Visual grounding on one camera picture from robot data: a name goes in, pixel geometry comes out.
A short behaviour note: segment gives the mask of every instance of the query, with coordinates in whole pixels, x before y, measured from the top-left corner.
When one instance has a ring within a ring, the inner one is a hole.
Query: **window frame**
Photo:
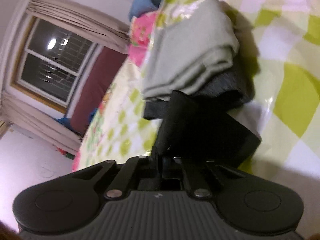
[[[53,60],[51,60],[51,59],[49,59],[49,58],[47,58],[47,57],[45,57],[45,56],[43,56],[43,55],[41,55],[41,54],[39,54],[39,53],[37,53],[37,52],[35,52],[35,51],[33,51],[33,50],[28,48],[29,45],[30,45],[30,42],[31,42],[31,40],[32,40],[32,38],[33,38],[33,36],[34,36],[34,34],[36,32],[36,28],[37,28],[40,20],[41,19],[39,19],[39,18],[37,18],[35,20],[35,22],[34,22],[34,24],[32,26],[32,29],[31,29],[31,31],[30,31],[30,33],[28,35],[27,41],[26,41],[26,43],[25,43],[25,45],[23,47],[23,51],[22,51],[22,54],[21,54],[21,57],[20,57],[20,63],[18,65],[18,71],[17,71],[17,75],[16,75],[16,83],[21,85],[21,86],[23,86],[23,87],[25,87],[28,90],[31,90],[32,92],[34,92],[34,93],[36,93],[36,94],[38,94],[38,95],[40,95],[42,97],[54,102],[54,103],[57,103],[60,106],[63,106],[65,108],[67,108],[69,103],[72,100],[72,96],[73,96],[73,93],[74,93],[74,91],[75,91],[75,89],[77,87],[77,84],[78,84],[79,80],[81,79],[82,72],[84,71],[84,69],[85,69],[85,67],[86,67],[86,65],[87,65],[92,53],[94,52],[97,43],[92,42],[92,44],[90,45],[90,47],[88,49],[88,52],[85,55],[81,65],[79,67],[78,72],[70,70],[67,67],[65,67],[65,66],[63,66],[63,65],[61,65],[61,64],[59,64],[59,63],[57,63],[57,62],[55,62],[55,61],[53,61]],[[66,72],[68,72],[68,73],[70,73],[70,74],[75,76],[75,80],[74,80],[74,82],[72,84],[72,87],[70,89],[70,92],[68,94],[68,98],[67,98],[66,102],[64,102],[61,99],[56,98],[55,96],[53,96],[53,95],[51,95],[51,94],[49,94],[49,93],[47,93],[45,91],[42,91],[41,89],[39,89],[36,86],[26,82],[25,80],[23,80],[21,78],[28,54],[31,54],[31,55],[33,55],[33,56],[35,56],[35,57],[37,57],[37,58],[39,58],[41,60],[44,60],[44,61],[54,65],[55,67],[60,68],[61,70],[64,70],[64,71],[66,71]]]

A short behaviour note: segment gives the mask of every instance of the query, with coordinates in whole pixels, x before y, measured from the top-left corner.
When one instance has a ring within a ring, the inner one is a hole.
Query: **black cloth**
[[[198,101],[173,91],[154,146],[159,156],[210,159],[237,167],[259,144],[260,138],[216,100]]]
[[[239,107],[252,100],[254,95],[251,80],[245,74],[239,57],[234,59],[231,68],[218,73],[200,90],[191,96],[199,100],[215,99],[224,111]],[[162,119],[168,109],[169,102],[158,99],[148,101],[144,109],[143,118],[152,120]]]

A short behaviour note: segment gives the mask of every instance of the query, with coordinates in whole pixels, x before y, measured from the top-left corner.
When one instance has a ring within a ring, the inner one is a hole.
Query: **curtain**
[[[81,144],[79,136],[50,116],[6,91],[2,93],[1,106],[1,114],[8,121],[33,132],[60,149],[76,155]]]
[[[26,12],[89,41],[127,54],[129,27],[102,12],[69,0],[31,0]]]

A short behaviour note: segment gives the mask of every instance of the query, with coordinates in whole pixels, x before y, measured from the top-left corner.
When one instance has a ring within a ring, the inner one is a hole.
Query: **pink floral fabric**
[[[156,16],[157,11],[153,11],[132,19],[129,59],[138,67],[141,66],[146,55]]]

